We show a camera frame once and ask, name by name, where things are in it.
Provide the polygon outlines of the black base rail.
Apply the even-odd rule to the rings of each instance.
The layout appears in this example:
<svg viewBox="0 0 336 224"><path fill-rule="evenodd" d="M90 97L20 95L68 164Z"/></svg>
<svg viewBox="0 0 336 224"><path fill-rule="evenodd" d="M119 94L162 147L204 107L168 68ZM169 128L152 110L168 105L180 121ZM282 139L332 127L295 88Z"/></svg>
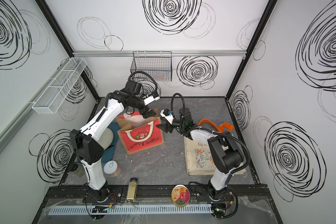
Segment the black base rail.
<svg viewBox="0 0 336 224"><path fill-rule="evenodd" d="M167 198L171 199L171 192L174 185L138 185L136 192L136 200L146 198ZM270 198L270 190L265 184L252 184L252 185L232 185L232 190L238 197L248 196L257 199L258 197ZM128 196L127 185L109 185L109 197L105 203L122 203ZM212 202L208 194L208 190L201 185L191 184L188 187L191 194L191 199L198 202ZM50 187L44 202L50 199L78 199L80 202L88 202L98 204L99 200L96 199L91 193L88 192L86 186L81 185L63 185L57 187Z"/></svg>

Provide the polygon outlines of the aluminium wall rail back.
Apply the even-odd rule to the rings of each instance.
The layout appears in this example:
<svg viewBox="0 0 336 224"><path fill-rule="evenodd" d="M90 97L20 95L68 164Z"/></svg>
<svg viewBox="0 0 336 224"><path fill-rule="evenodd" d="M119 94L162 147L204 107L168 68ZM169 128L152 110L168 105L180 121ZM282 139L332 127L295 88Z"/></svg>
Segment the aluminium wall rail back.
<svg viewBox="0 0 336 224"><path fill-rule="evenodd" d="M214 56L214 57L244 57L246 50L98 50L98 51L74 51L75 57L192 57L192 56Z"/></svg>

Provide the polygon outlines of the red jute Christmas bag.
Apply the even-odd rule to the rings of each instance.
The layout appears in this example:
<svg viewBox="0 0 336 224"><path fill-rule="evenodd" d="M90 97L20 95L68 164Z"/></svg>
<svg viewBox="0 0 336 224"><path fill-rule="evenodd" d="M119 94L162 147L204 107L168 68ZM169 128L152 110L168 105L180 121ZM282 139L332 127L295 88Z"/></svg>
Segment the red jute Christmas bag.
<svg viewBox="0 0 336 224"><path fill-rule="evenodd" d="M157 127L161 124L158 115L145 119L139 112L124 113L116 121L120 126L117 134L129 155L164 144L162 130Z"/></svg>

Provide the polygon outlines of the beige floral canvas tote bag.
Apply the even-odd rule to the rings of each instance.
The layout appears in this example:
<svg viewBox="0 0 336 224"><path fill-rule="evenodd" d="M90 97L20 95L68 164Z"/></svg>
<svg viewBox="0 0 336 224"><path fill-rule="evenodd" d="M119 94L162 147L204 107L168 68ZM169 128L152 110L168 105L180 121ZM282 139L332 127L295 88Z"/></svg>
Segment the beige floral canvas tote bag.
<svg viewBox="0 0 336 224"><path fill-rule="evenodd" d="M216 131L233 131L234 126L224 122L219 126L214 124L209 119L202 119L197 125L203 123L209 124L208 127L214 127ZM189 138L184 138L184 149L186 159L186 170L188 175L213 175L216 169L209 146L199 141L193 141Z"/></svg>

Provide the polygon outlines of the glass spice bottle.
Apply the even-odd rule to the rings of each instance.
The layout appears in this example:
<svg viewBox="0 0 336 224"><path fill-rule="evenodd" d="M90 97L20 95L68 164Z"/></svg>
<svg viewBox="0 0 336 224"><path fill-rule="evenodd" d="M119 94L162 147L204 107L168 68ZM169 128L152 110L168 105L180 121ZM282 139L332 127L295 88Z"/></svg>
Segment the glass spice bottle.
<svg viewBox="0 0 336 224"><path fill-rule="evenodd" d="M136 200L137 185L138 185L138 178L136 177L131 178L127 190L127 201Z"/></svg>

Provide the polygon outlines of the grey round plate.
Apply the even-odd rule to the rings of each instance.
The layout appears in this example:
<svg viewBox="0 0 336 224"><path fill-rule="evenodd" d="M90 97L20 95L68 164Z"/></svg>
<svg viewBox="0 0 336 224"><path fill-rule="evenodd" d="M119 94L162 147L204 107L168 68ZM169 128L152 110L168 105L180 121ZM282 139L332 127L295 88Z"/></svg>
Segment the grey round plate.
<svg viewBox="0 0 336 224"><path fill-rule="evenodd" d="M104 132L102 133L98 143L104 150L106 150L112 144L113 139L114 139L114 134L112 130L109 128L106 128Z"/></svg>

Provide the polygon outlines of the round pink tin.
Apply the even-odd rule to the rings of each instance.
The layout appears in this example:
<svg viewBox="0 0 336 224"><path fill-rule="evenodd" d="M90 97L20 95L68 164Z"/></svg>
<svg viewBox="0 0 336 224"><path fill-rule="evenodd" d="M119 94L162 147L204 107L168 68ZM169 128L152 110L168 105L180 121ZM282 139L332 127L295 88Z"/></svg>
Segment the round pink tin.
<svg viewBox="0 0 336 224"><path fill-rule="evenodd" d="M190 192L184 185L176 185L171 192L171 198L176 206L184 207L190 201Z"/></svg>

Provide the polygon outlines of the teal tray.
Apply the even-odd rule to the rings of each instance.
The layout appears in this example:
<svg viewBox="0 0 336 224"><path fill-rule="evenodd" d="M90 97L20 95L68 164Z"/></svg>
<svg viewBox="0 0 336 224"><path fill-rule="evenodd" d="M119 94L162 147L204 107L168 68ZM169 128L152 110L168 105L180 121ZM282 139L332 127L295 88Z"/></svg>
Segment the teal tray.
<svg viewBox="0 0 336 224"><path fill-rule="evenodd" d="M118 131L120 130L120 126L118 125L117 122L113 122L108 126L109 129L112 130L114 134L114 139L112 144L109 146L108 149L104 150L103 156L102 156L102 163L109 162L113 159L113 155L115 152L115 147L117 145L117 140L118 140Z"/></svg>

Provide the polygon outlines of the white lidded jar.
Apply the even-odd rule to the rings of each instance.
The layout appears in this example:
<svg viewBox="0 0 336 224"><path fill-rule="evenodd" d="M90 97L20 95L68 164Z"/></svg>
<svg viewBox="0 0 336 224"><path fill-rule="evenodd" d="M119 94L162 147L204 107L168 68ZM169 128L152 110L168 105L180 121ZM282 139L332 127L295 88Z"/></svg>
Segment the white lidded jar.
<svg viewBox="0 0 336 224"><path fill-rule="evenodd" d="M109 176L117 176L120 172L120 167L116 161L109 161L103 167L103 172Z"/></svg>

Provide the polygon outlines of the black corner frame post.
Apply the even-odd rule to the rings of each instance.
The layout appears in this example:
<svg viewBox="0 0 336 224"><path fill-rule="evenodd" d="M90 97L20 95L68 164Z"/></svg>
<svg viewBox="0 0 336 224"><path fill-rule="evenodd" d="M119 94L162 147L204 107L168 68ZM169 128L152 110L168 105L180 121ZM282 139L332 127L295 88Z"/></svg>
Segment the black corner frame post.
<svg viewBox="0 0 336 224"><path fill-rule="evenodd" d="M41 12L43 13L44 17L46 18L46 21L54 31L56 37L58 38L59 42L61 43L62 47L64 48L65 52L69 57L74 57L73 53L74 50L71 47L71 44L69 43L68 39L64 35L62 29L60 28L59 24L57 23L54 15L52 14L49 6L47 5L45 0L35 0L36 4L40 8ZM86 86L88 87L91 95L94 97L96 101L100 99L95 87L93 86L92 82L88 78L87 73L84 71L82 73L82 79Z"/></svg>
<svg viewBox="0 0 336 224"><path fill-rule="evenodd" d="M242 74L243 74L243 71L245 69L245 67L247 66L248 64L248 61L251 57L251 55L253 54L253 51L254 51L254 48L256 46L256 44L258 43L259 41L259 38L260 36L262 35L263 31L264 31L264 28L266 27L266 24L277 4L278 0L269 0L265 9L264 9L264 12L259 20L259 23L257 25L257 28L255 29L255 32L252 36L252 39L247 47L247 50L246 50L246 55L245 57L242 59L239 67L238 67L238 70L234 76L234 79L230 85L230 88L225 96L225 100L229 100L233 94L233 91L235 89L235 87L237 86Z"/></svg>

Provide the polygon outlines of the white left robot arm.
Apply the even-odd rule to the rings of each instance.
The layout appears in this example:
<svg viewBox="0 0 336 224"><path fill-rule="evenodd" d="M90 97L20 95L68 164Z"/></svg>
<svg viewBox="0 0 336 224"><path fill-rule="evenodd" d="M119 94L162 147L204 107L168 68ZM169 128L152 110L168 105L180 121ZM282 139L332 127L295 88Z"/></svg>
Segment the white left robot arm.
<svg viewBox="0 0 336 224"><path fill-rule="evenodd" d="M109 198L107 181L102 169L104 148L99 144L102 134L114 118L128 107L137 109L145 119L156 115L148 104L160 98L157 84L153 91L142 97L139 96L141 88L140 83L127 81L122 90L107 94L104 107L92 120L79 130L73 129L70 132L71 144L87 176L88 191L99 203Z"/></svg>

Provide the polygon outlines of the aluminium wall rail left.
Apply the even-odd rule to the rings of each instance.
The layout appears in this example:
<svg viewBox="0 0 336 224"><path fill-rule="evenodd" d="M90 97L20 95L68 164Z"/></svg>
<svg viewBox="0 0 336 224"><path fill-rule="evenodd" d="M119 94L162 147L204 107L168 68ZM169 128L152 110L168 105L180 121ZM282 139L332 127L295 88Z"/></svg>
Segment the aluminium wall rail left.
<svg viewBox="0 0 336 224"><path fill-rule="evenodd" d="M63 68L68 61L72 57L64 59L62 64L58 67L58 69L53 73L53 75L44 83L44 85L39 89L39 91L25 104L25 106L20 110L20 112L14 117L14 119L5 127L5 129L0 133L0 155L5 150L7 145L12 141L12 139L16 136L16 134L20 131L23 125L27 122L27 120L33 114L33 110L31 109L32 105L37 102L39 97L44 93L44 91L48 88L51 81L55 79L55 77L59 73L59 69Z"/></svg>

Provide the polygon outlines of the black corner frame post right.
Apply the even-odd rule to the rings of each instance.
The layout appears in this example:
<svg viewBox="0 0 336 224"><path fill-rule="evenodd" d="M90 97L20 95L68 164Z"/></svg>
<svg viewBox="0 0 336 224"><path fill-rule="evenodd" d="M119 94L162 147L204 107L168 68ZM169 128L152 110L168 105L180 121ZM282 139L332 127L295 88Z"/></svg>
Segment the black corner frame post right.
<svg viewBox="0 0 336 224"><path fill-rule="evenodd" d="M234 76L234 79L230 85L230 88L225 96L225 100L229 100L233 94L233 91L235 89L235 87L237 86L242 74L243 74L243 71L245 69L245 67L247 66L248 64L248 61L251 57L251 55L253 54L253 51L254 51L254 48L256 46L256 44L258 43L259 41L259 38L260 36L262 35L263 31L264 31L264 28L266 27L266 24L277 4L278 0L269 0L265 9L264 9L264 12L259 20L259 23L257 25L257 28L255 29L255 32L252 36L252 39L247 47L247 50L246 50L246 55L245 57L242 59L239 67L238 67L238 70Z"/></svg>

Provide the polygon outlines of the aluminium wall rail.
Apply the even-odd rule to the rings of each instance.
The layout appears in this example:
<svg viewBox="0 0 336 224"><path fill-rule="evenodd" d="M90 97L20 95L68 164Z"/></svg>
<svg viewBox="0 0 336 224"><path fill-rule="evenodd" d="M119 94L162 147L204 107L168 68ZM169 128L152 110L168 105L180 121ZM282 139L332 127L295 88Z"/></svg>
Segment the aluminium wall rail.
<svg viewBox="0 0 336 224"><path fill-rule="evenodd" d="M75 57L192 57L192 56L214 56L214 57L244 57L246 50L98 50L98 51L74 51Z"/></svg>
<svg viewBox="0 0 336 224"><path fill-rule="evenodd" d="M25 104L25 106L20 110L20 112L14 117L14 119L5 127L5 129L0 133L0 155L5 150L7 145L12 141L12 139L16 136L16 134L20 131L23 125L27 122L27 120L33 114L33 110L31 109L32 105L37 102L39 97L44 93L44 91L48 88L51 81L55 79L55 77L59 73L59 69L63 68L68 61L72 57L64 59L62 64L58 67L58 69L53 73L53 75L44 83L44 85L39 89L39 91Z"/></svg>

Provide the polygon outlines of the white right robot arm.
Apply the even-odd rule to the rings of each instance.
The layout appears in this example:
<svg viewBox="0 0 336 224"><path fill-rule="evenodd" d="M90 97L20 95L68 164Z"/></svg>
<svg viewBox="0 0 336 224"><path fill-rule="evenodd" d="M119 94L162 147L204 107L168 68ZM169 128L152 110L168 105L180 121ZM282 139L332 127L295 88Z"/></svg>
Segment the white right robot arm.
<svg viewBox="0 0 336 224"><path fill-rule="evenodd" d="M157 125L166 133L177 130L181 136L209 146L216 166L207 190L213 201L218 201L227 192L228 183L235 173L249 165L251 156L246 145L229 131L218 132L194 123L188 108L182 108L176 117L169 109L160 112L164 123Z"/></svg>

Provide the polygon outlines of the black corner frame post left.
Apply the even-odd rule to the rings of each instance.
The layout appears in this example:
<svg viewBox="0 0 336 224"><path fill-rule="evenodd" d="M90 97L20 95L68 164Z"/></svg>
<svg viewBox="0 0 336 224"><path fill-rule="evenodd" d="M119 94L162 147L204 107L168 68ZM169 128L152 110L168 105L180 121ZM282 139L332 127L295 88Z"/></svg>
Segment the black corner frame post left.
<svg viewBox="0 0 336 224"><path fill-rule="evenodd" d="M54 15L52 14L49 6L47 5L45 0L35 0L36 4L40 8L41 12L43 13L44 17L46 18L46 21L54 31L56 37L58 38L59 42L61 43L62 47L64 48L65 52L69 57L74 57L73 53L74 50L71 47L71 44L69 43L68 39L64 35L62 29L60 28L59 24L57 23ZM87 73L84 71L82 73L82 79L86 86L88 87L91 95L94 97L96 101L100 99L95 87L93 86L92 82L88 78Z"/></svg>

